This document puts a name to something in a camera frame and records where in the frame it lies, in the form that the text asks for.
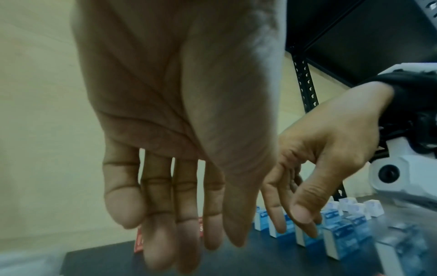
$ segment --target hand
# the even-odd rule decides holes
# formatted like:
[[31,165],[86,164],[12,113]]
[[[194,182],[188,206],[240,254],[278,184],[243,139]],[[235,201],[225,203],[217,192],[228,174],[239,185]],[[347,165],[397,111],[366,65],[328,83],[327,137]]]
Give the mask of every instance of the hand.
[[105,203],[125,228],[142,224],[149,267],[198,264],[198,159],[206,247],[219,246],[222,224],[243,245],[277,158],[285,10],[285,0],[76,1],[73,33],[106,137]]
[[[284,231],[282,206],[310,236],[313,221],[342,181],[356,173],[378,147],[378,119],[393,98],[391,86],[372,82],[324,102],[279,136],[278,163],[265,178],[264,202],[278,232]],[[301,183],[288,175],[310,161],[315,169]]]

